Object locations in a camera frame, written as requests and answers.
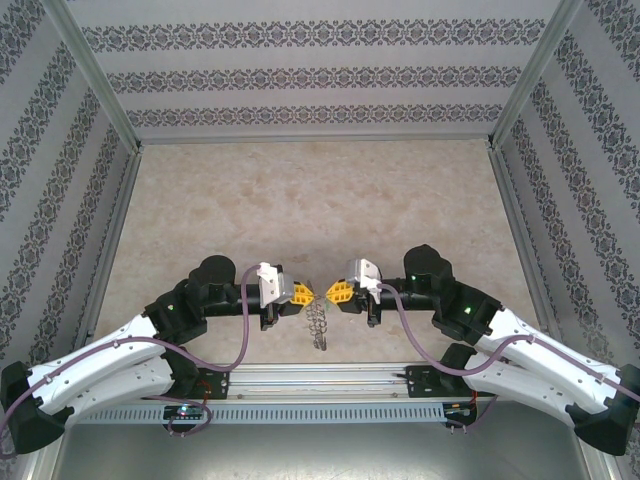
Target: gray metal plate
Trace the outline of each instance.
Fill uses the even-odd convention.
[[[499,403],[477,431],[435,423],[212,425],[171,438],[156,425],[78,425],[57,480],[589,478],[573,433],[527,407]]]

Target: marble-patterned floor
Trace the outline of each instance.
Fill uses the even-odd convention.
[[[281,263],[324,293],[347,260],[366,257],[387,277],[428,243],[456,277],[537,325],[491,165],[481,140],[149,146],[96,329],[115,330],[209,255],[242,272]],[[409,312],[416,336],[440,356],[450,341],[430,312]],[[316,350],[304,311],[267,332],[252,321],[247,363],[416,361],[395,312],[374,329],[362,316],[327,312],[328,349]],[[187,344],[229,362],[241,319],[212,318]]]

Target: patterned wallpaper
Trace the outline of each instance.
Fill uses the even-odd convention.
[[[488,134],[558,0],[69,6],[144,140]]]
[[[639,65],[640,2],[585,1],[502,146],[564,342],[617,365],[640,364]]]
[[[3,368],[72,349],[129,153],[40,4],[13,0],[0,16]]]

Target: black mounting bracket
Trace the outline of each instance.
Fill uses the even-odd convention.
[[[229,372],[214,372],[199,368],[193,389],[185,396],[191,400],[226,400],[229,394]]]

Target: purple cable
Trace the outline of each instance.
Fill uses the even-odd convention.
[[[240,296],[242,298],[242,317],[243,317],[242,347],[240,347],[240,353],[238,355],[238,358],[236,358],[236,360],[233,363],[231,363],[229,365],[226,365],[226,366],[224,366],[224,365],[214,365],[213,363],[207,363],[204,360],[199,359],[198,357],[194,357],[190,353],[182,350],[180,347],[178,347],[176,345],[173,345],[172,343],[167,343],[167,342],[165,342],[163,340],[158,340],[157,338],[151,338],[151,337],[129,337],[129,338],[123,338],[123,339],[119,339],[119,340],[114,340],[113,342],[109,342],[109,343],[104,343],[102,345],[98,345],[97,347],[94,347],[94,348],[91,348],[91,349],[87,350],[86,352],[82,353],[81,355],[78,355],[77,357],[72,358],[71,360],[69,360],[64,365],[59,366],[54,371],[52,371],[48,375],[48,377],[45,376],[45,377],[41,378],[36,383],[34,383],[32,387],[30,387],[22,395],[20,395],[16,399],[16,401],[13,402],[11,404],[11,406],[5,412],[5,415],[4,415],[4,418],[2,419],[2,422],[0,422],[0,434],[7,427],[7,424],[9,423],[9,419],[11,418],[13,413],[16,411],[16,408],[18,408],[22,404],[22,402],[24,402],[30,395],[32,395],[33,392],[35,392],[40,387],[42,387],[45,383],[47,383],[47,380],[51,381],[52,378],[57,377],[58,375],[60,375],[62,372],[64,372],[68,368],[71,368],[76,363],[81,362],[82,360],[86,359],[87,357],[90,357],[91,355],[95,355],[98,352],[101,352],[103,350],[108,350],[110,348],[119,348],[121,345],[125,345],[127,343],[153,343],[155,345],[160,345],[161,347],[164,347],[164,348],[166,348],[168,350],[174,351],[174,352],[182,355],[183,357],[185,357],[188,360],[191,360],[193,363],[195,363],[196,365],[198,365],[201,368],[206,368],[208,370],[213,370],[214,372],[230,372],[231,370],[236,368],[238,365],[240,365],[240,363],[244,359],[245,354],[247,353],[247,346],[249,345],[249,304],[247,303],[247,280],[249,279],[249,275],[251,275],[251,273],[257,271],[259,268],[260,268],[259,265],[254,265],[253,267],[248,268],[247,271],[244,272],[244,275],[242,275],[242,282],[240,284]],[[178,400],[178,399],[175,399],[175,398],[170,398],[170,397],[166,397],[166,398],[170,399],[172,402],[175,402],[175,401],[183,402],[183,400]],[[208,410],[208,413],[209,413],[209,420],[203,425],[206,425],[211,421],[211,411]],[[12,458],[14,458],[16,456],[17,456],[17,454],[15,452],[14,453],[1,453],[0,452],[0,460],[10,460],[10,459],[12,459]]]
[[[487,368],[489,368],[494,362],[500,360],[500,357],[502,356],[502,352],[510,344],[515,343],[515,342],[519,342],[519,341],[526,341],[526,342],[529,342],[529,343],[537,343],[538,345],[540,345],[540,346],[546,348],[547,350],[555,353],[557,356],[559,356],[563,360],[566,360],[567,362],[569,362],[574,367],[577,367],[580,370],[582,370],[583,372],[585,372],[586,374],[591,375],[592,377],[595,377],[599,382],[602,382],[605,385],[608,385],[608,386],[614,388],[615,390],[617,390],[619,392],[622,392],[623,394],[625,394],[626,396],[628,396],[632,400],[635,400],[636,402],[640,403],[640,396],[639,395],[636,395],[635,393],[633,393],[628,388],[617,384],[613,380],[610,380],[609,378],[606,378],[605,376],[603,376],[602,374],[596,372],[592,368],[589,368],[586,365],[583,365],[582,363],[580,363],[575,358],[573,358],[570,355],[567,355],[566,353],[564,353],[562,350],[556,348],[555,346],[551,345],[550,343],[545,342],[544,340],[541,340],[541,339],[535,337],[534,335],[513,335],[513,336],[507,338],[504,342],[502,342],[498,346],[498,348],[496,348],[496,351],[493,352],[493,354],[489,357],[489,359],[486,362],[484,362],[482,365],[478,365],[475,368],[471,368],[469,370],[464,370],[464,369],[463,370],[458,370],[456,368],[447,367],[446,365],[441,364],[438,360],[436,360],[434,357],[429,355],[429,353],[426,352],[424,350],[424,348],[422,348],[422,346],[420,346],[420,344],[418,343],[418,340],[416,340],[416,337],[413,335],[413,332],[411,331],[411,328],[409,328],[409,322],[407,321],[407,315],[406,315],[406,313],[404,311],[404,307],[402,306],[402,299],[400,298],[400,294],[398,293],[398,291],[394,287],[392,287],[391,285],[387,285],[387,284],[384,284],[384,283],[378,284],[378,288],[381,288],[383,290],[387,290],[387,291],[391,292],[391,294],[393,295],[393,297],[396,300],[396,307],[398,308],[398,314],[400,315],[400,321],[402,322],[402,327],[404,328],[404,331],[407,334],[407,337],[409,338],[409,341],[411,342],[411,345],[413,345],[413,348],[416,349],[416,351],[420,354],[420,356],[422,356],[422,358],[424,358],[427,362],[429,362],[436,370],[439,370],[439,371],[441,371],[443,373],[447,373],[449,375],[454,375],[456,377],[468,377],[470,375],[476,375],[476,374],[478,374],[480,372],[483,372]]]
[[[169,424],[167,425],[167,430],[169,431],[169,435],[177,435],[179,437],[188,437],[189,435],[193,435],[194,433],[198,433],[200,430],[205,428],[207,425],[211,423],[213,418],[213,413],[204,403],[196,402],[195,400],[187,400],[184,398],[173,398],[173,397],[165,397],[164,395],[151,395],[149,397],[144,397],[145,400],[160,400],[161,402],[175,402],[175,403],[186,403],[187,405],[191,405],[193,407],[198,407],[207,412],[207,419],[204,423],[193,427],[188,432],[176,432],[173,427],[173,422],[180,417],[171,417],[169,419]]]

